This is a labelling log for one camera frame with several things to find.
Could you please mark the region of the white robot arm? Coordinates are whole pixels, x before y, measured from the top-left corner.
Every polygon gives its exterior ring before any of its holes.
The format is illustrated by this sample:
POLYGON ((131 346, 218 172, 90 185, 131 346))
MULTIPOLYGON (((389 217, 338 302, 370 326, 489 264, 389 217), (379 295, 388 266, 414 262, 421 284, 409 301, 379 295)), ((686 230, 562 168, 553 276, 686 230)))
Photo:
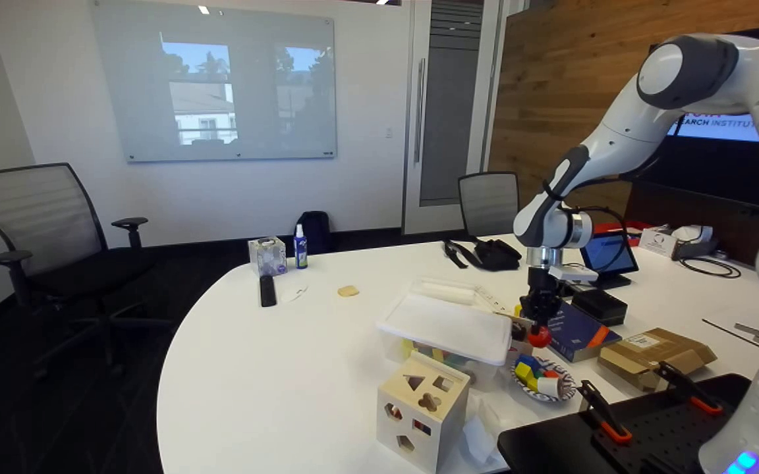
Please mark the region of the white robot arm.
MULTIPOLYGON (((759 36, 679 34, 657 42, 599 127, 513 217, 518 243, 540 255, 586 243, 591 218, 563 197, 657 166, 666 133, 686 115, 745 115, 759 135, 759 36)), ((759 474, 759 372, 729 421, 698 449, 698 463, 706 474, 759 474)))

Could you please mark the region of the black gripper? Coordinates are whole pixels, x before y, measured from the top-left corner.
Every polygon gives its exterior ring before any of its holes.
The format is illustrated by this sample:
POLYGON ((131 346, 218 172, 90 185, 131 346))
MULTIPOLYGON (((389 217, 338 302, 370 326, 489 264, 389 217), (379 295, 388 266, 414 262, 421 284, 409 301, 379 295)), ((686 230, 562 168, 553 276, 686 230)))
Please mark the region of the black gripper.
POLYGON ((518 297, 522 313, 545 326, 562 309, 562 281, 545 268, 528 272, 528 293, 518 297))

